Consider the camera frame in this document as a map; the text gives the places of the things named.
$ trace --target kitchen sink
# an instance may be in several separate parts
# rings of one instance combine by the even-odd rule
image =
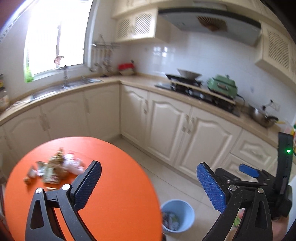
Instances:
[[[69,83],[63,85],[63,87],[67,89],[67,88],[74,88],[77,86],[86,85],[86,84],[90,84],[90,83],[98,83],[98,82],[102,82],[102,80],[82,78],[77,81],[69,82]]]
[[[67,84],[60,84],[60,85],[52,86],[52,87],[49,87],[49,88],[46,88],[44,90],[34,93],[32,95],[32,101],[38,100],[40,98],[44,98],[49,95],[56,94],[62,90],[78,87],[81,85],[91,84],[91,83],[98,83],[98,82],[102,82],[102,80],[82,78],[80,80],[69,82]]]

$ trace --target green pot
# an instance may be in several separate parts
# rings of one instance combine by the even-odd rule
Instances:
[[[224,95],[231,99],[234,99],[237,96],[235,81],[230,79],[228,75],[216,75],[215,78],[210,78],[207,81],[207,87],[210,91]]]

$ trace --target light blue trash bin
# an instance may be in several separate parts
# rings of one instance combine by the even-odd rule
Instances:
[[[161,212],[174,213],[179,219],[178,230],[170,230],[163,226],[163,233],[182,233],[188,230],[194,223],[195,214],[191,205],[179,199],[165,202],[160,207]]]

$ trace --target window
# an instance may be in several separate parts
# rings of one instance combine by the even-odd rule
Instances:
[[[39,0],[32,9],[25,45],[25,82],[56,68],[57,55],[65,65],[83,64],[84,40],[93,0]]]

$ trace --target metal screw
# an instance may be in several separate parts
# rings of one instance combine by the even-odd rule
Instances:
[[[257,191],[261,194],[264,193],[264,190],[262,188],[258,188]]]
[[[42,192],[42,188],[37,188],[36,189],[36,193],[41,193]]]
[[[230,186],[229,186],[229,189],[230,189],[231,191],[236,191],[236,190],[237,190],[237,187],[236,187],[235,185],[230,185]]]
[[[70,188],[70,184],[65,184],[62,186],[63,190],[68,190]]]

